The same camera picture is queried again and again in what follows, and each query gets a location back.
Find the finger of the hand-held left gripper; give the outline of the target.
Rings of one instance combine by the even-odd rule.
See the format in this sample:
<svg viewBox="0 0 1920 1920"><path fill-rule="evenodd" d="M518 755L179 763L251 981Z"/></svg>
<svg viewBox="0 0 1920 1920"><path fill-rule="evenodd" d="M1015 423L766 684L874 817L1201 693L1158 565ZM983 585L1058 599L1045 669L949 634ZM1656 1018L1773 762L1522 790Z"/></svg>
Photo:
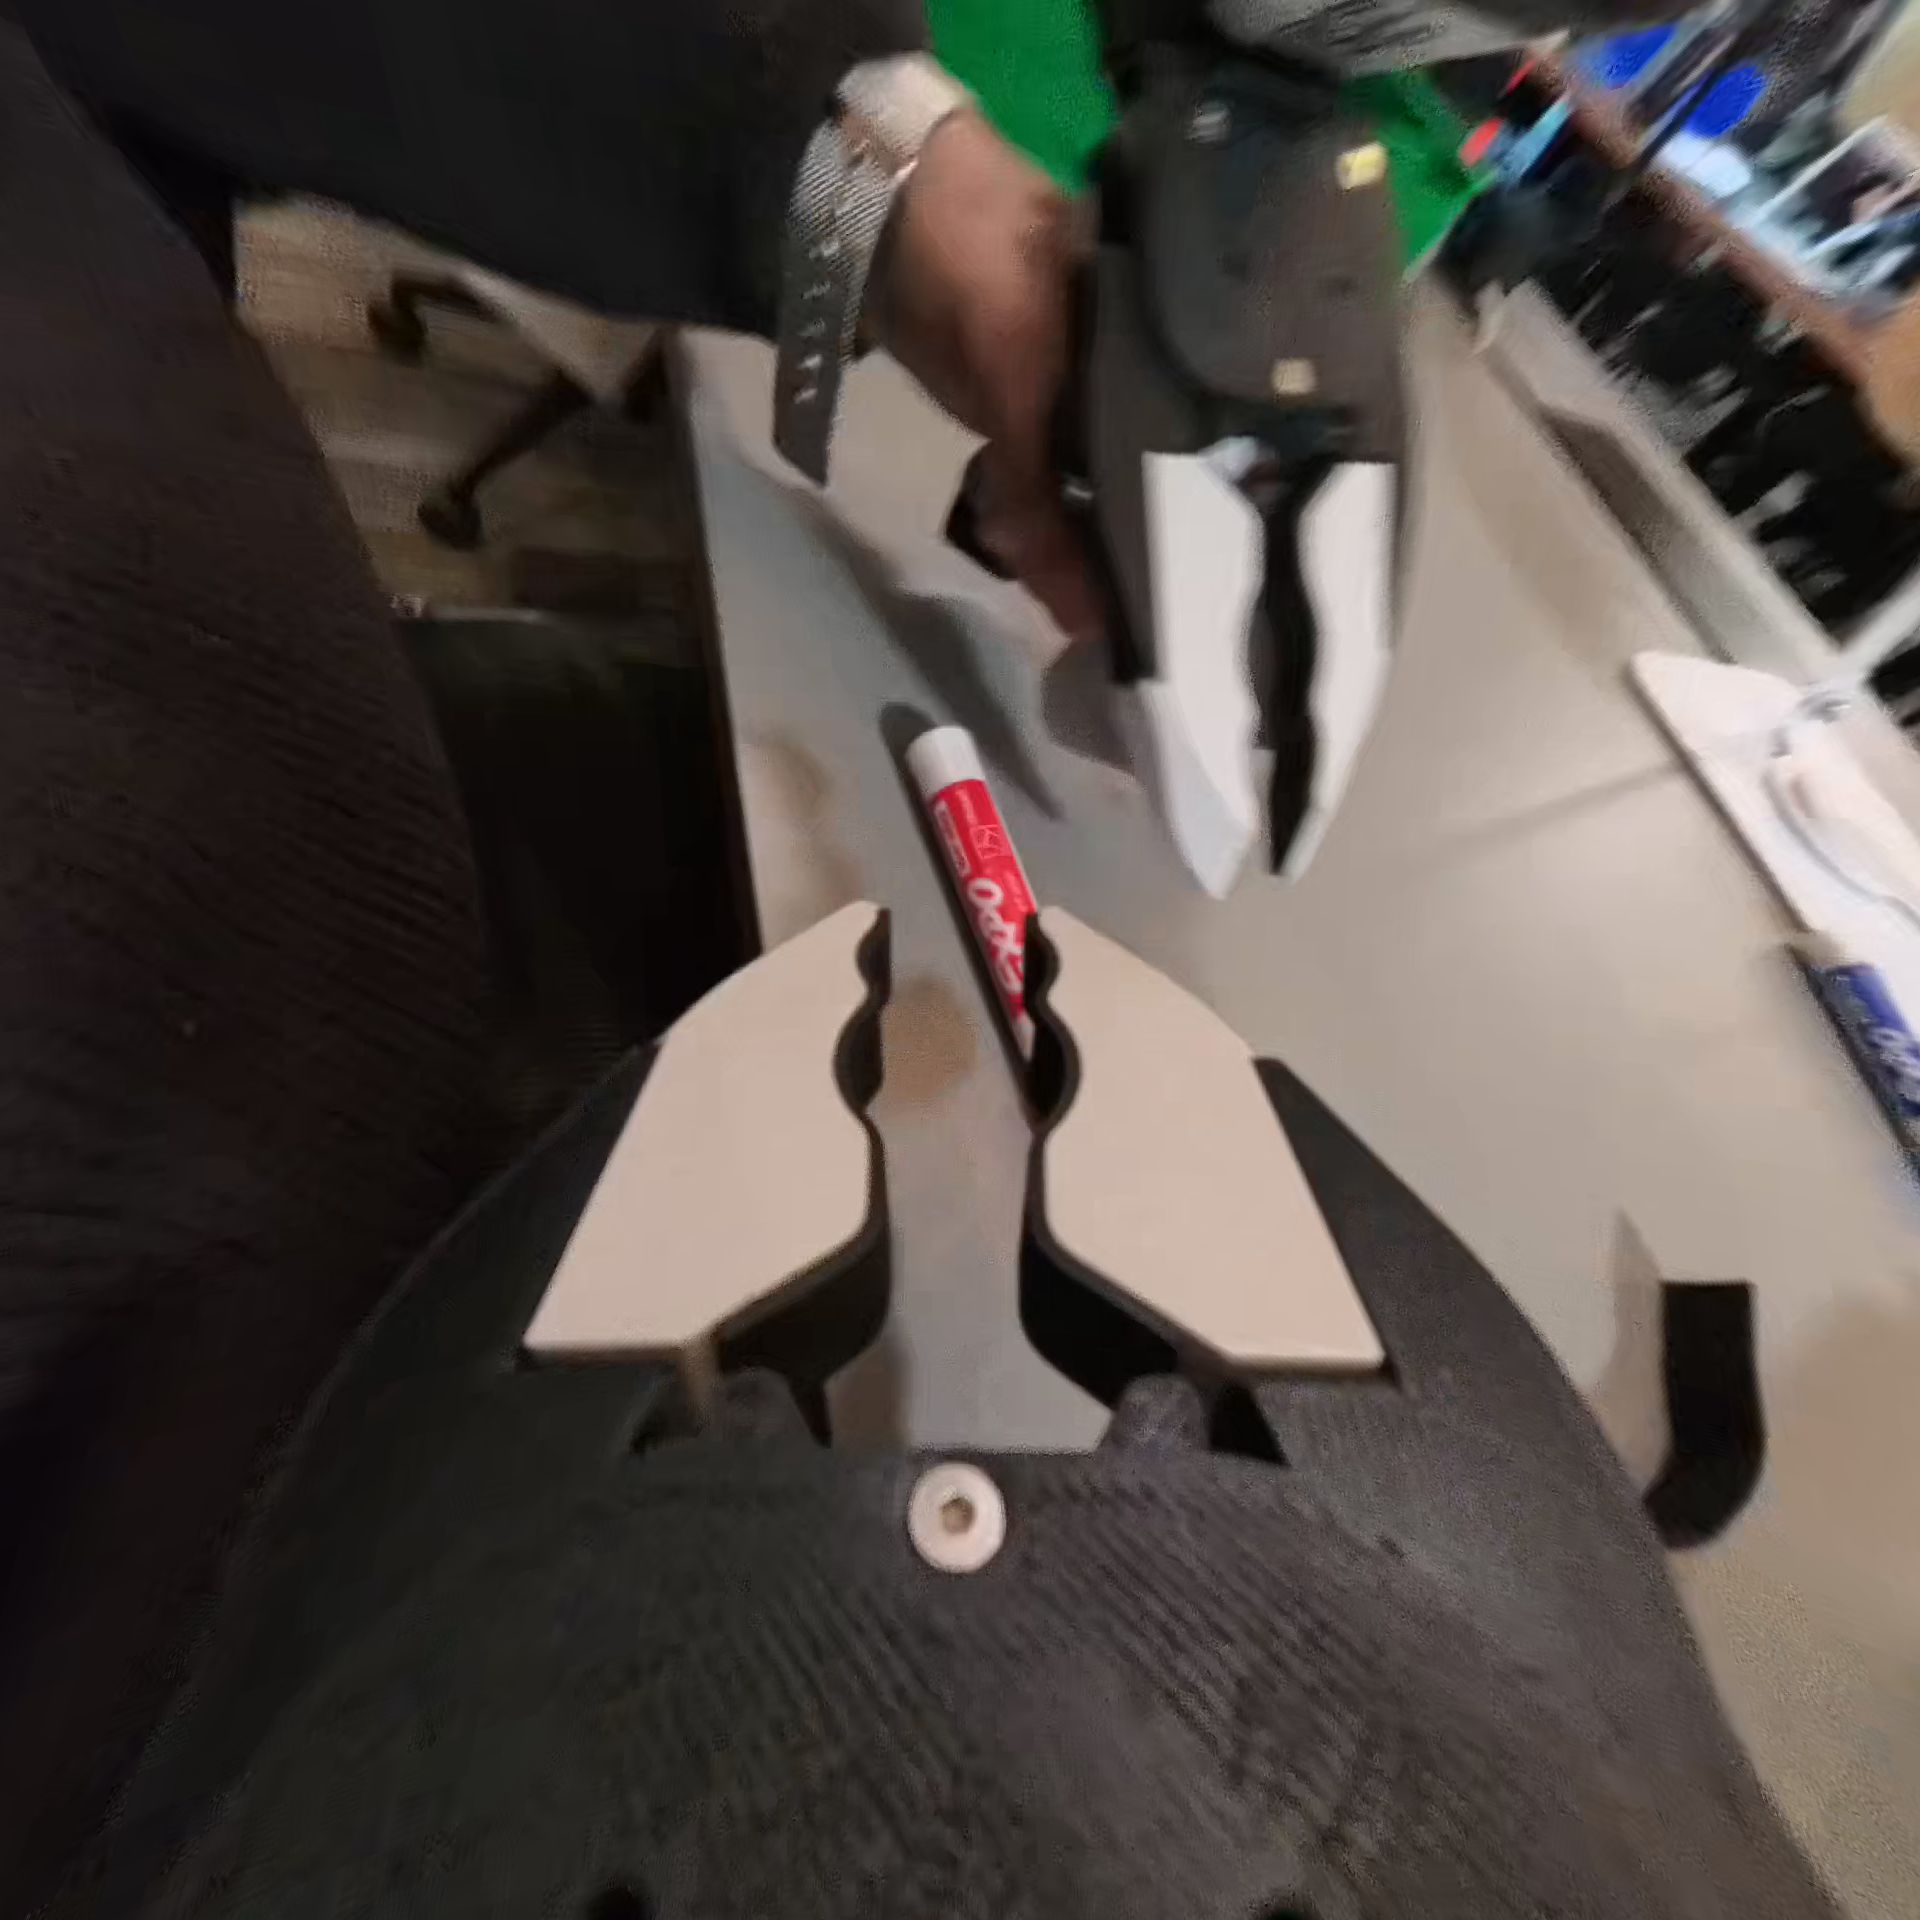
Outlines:
<svg viewBox="0 0 1920 1920"><path fill-rule="evenodd" d="M1376 727L1399 634L1401 471L1333 465L1271 534L1271 869L1307 873Z"/></svg>
<svg viewBox="0 0 1920 1920"><path fill-rule="evenodd" d="M1265 523L1206 452L1141 460L1146 611L1141 679L1146 786L1192 883L1238 884L1263 830L1248 635L1265 585Z"/></svg>

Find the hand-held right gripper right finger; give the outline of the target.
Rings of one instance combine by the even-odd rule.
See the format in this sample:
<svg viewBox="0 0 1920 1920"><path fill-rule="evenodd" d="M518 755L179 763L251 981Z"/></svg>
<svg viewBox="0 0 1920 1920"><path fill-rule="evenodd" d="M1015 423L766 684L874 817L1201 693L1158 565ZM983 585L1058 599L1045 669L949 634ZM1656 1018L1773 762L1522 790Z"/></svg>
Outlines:
<svg viewBox="0 0 1920 1920"><path fill-rule="evenodd" d="M1383 1337L1247 1041L1058 905L1026 948L1039 1035L1063 1055L1031 1251L1216 1377L1381 1373Z"/></svg>

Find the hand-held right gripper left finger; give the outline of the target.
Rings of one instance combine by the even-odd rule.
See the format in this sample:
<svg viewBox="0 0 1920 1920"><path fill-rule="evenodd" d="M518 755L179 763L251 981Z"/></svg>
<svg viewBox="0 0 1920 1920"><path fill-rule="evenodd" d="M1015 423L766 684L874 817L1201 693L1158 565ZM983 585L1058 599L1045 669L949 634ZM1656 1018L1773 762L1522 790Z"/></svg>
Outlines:
<svg viewBox="0 0 1920 1920"><path fill-rule="evenodd" d="M889 991L889 914L855 900L698 999L663 1033L521 1350L662 1359L701 1407L758 1367L821 1398L893 1300L871 1118Z"/></svg>

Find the red dry erase marker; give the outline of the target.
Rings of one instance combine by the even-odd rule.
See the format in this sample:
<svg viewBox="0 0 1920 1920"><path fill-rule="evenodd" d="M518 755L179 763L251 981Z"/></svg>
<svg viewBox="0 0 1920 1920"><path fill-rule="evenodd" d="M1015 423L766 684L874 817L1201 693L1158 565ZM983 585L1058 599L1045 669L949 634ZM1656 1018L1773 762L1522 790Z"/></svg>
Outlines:
<svg viewBox="0 0 1920 1920"><path fill-rule="evenodd" d="M990 983L1001 1033L1029 1062L1035 1027L1024 1003L1024 937L1039 900L979 746L963 727L930 727L907 746L903 763Z"/></svg>

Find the blue dry erase marker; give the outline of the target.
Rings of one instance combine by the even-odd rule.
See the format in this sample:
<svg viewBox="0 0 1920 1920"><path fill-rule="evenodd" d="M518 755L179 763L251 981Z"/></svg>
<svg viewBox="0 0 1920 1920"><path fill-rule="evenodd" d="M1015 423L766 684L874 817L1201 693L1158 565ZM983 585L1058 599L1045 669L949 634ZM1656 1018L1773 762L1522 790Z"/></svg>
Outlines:
<svg viewBox="0 0 1920 1920"><path fill-rule="evenodd" d="M1904 1161L1919 1169L1919 1035L1883 971L1813 931L1792 940L1792 955Z"/></svg>

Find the person's left forearm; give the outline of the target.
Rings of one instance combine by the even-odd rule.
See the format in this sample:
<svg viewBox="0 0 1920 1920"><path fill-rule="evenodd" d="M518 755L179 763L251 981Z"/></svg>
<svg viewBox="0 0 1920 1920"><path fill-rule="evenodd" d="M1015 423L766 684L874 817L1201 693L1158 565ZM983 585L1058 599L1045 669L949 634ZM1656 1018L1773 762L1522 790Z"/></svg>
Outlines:
<svg viewBox="0 0 1920 1920"><path fill-rule="evenodd" d="M222 28L248 166L633 321L771 339L810 140L922 4L255 4Z"/></svg>

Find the person's left hand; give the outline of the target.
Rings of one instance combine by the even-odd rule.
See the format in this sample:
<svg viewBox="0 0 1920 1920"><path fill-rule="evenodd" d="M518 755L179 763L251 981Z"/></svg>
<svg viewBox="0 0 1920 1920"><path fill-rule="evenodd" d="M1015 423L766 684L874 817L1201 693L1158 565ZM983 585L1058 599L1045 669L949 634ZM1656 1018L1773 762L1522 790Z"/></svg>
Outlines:
<svg viewBox="0 0 1920 1920"><path fill-rule="evenodd" d="M1069 521L1051 427L1070 364L1080 230L1051 181L977 110L949 114L905 181L869 323L979 436L977 539L1066 637L1102 635L1098 585Z"/></svg>

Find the grey wristwatch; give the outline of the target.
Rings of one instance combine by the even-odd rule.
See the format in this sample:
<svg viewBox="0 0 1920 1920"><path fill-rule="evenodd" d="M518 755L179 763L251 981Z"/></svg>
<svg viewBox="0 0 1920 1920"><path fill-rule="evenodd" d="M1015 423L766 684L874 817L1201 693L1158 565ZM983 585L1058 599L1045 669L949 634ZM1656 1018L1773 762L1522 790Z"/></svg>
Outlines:
<svg viewBox="0 0 1920 1920"><path fill-rule="evenodd" d="M933 55L863 62L800 156L784 214L773 439L816 486L827 483L880 239L927 143L973 107L973 91Z"/></svg>

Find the black office chair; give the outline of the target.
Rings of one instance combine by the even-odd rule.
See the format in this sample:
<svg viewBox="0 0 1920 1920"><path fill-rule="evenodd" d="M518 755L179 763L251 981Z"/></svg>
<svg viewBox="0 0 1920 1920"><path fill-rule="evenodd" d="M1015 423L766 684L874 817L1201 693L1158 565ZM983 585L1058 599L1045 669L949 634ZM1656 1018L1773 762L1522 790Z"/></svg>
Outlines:
<svg viewBox="0 0 1920 1920"><path fill-rule="evenodd" d="M485 492L511 467L589 415L651 419L665 394L662 372L669 329L610 321L512 278L456 263L438 273L398 273L369 305L373 346L419 369L429 357L429 314L485 321L515 337L545 364L545 377L467 465L442 478L417 508L421 530L456 554L487 542Z"/></svg>

